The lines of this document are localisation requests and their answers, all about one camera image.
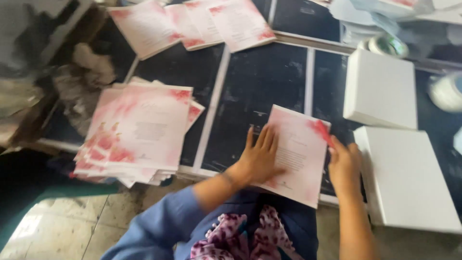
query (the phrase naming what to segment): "blue shirt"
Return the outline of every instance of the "blue shirt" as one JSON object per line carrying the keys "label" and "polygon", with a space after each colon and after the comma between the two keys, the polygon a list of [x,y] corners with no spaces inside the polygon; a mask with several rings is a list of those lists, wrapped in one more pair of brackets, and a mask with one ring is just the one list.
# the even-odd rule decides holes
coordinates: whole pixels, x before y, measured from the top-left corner
{"label": "blue shirt", "polygon": [[241,191],[233,198],[206,215],[200,208],[192,187],[167,194],[162,200],[139,214],[130,223],[127,232],[116,245],[101,257],[110,259],[190,259],[191,248],[205,239],[212,224],[218,224],[223,213],[245,214],[252,228],[252,219],[258,224],[259,205],[265,196],[279,213],[296,252],[304,259],[316,259],[316,213],[314,209],[287,198],[249,191]]}

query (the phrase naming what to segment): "white cardboard box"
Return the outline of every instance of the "white cardboard box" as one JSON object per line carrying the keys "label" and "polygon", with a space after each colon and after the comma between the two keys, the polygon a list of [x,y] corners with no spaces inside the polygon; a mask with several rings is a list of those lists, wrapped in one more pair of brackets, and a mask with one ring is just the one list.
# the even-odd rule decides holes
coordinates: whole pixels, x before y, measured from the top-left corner
{"label": "white cardboard box", "polygon": [[354,138],[373,224],[462,233],[425,131],[363,126]]}
{"label": "white cardboard box", "polygon": [[412,62],[358,49],[348,58],[343,117],[368,125],[417,129]]}

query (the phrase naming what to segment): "table surface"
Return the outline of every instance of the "table surface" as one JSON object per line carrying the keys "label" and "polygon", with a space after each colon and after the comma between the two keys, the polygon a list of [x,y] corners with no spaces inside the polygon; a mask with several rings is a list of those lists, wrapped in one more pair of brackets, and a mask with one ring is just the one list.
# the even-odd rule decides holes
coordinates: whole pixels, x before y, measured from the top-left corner
{"label": "table surface", "polygon": [[[333,42],[341,37],[339,22],[322,6],[309,1],[278,1],[271,18],[271,0],[254,2],[266,19],[274,20],[275,30]],[[94,45],[100,46],[99,53],[111,55],[117,81],[122,82],[135,55],[111,19]],[[329,121],[332,134],[343,143],[353,142],[353,130],[362,124],[342,116],[347,61],[347,55],[285,43],[235,54],[229,54],[224,44],[192,52],[178,44],[139,62],[133,75],[194,87],[194,98],[206,110],[185,136],[181,164],[220,172],[238,160],[247,129],[250,125],[260,129],[273,104]],[[462,215],[462,155],[452,147],[462,115],[443,112],[430,101],[427,88],[436,75],[416,70],[415,76],[419,129],[427,131]],[[76,146],[84,140],[62,115],[62,107],[53,114],[44,138]],[[335,196],[327,163],[321,193]]]}

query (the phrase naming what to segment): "tiled floor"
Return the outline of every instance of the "tiled floor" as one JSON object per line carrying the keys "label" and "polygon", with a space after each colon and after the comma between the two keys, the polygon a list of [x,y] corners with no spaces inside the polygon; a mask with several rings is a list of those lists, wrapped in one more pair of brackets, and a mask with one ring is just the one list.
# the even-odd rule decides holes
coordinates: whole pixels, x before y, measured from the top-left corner
{"label": "tiled floor", "polygon": [[[42,201],[24,217],[0,259],[96,260],[125,233],[130,220],[166,193],[191,185],[136,186],[121,194]],[[339,258],[338,209],[319,206],[318,259]],[[406,229],[373,229],[383,259],[462,259],[462,237]]]}

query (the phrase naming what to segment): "person's left hand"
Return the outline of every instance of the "person's left hand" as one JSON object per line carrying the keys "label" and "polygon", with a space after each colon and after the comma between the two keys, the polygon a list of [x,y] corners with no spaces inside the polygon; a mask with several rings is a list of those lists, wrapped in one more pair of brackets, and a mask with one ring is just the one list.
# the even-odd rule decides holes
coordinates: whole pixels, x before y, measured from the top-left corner
{"label": "person's left hand", "polygon": [[278,149],[279,136],[274,126],[265,125],[255,146],[253,127],[247,132],[247,142],[241,158],[226,172],[240,186],[263,183],[272,177],[283,174],[286,170],[275,167],[274,159]]}

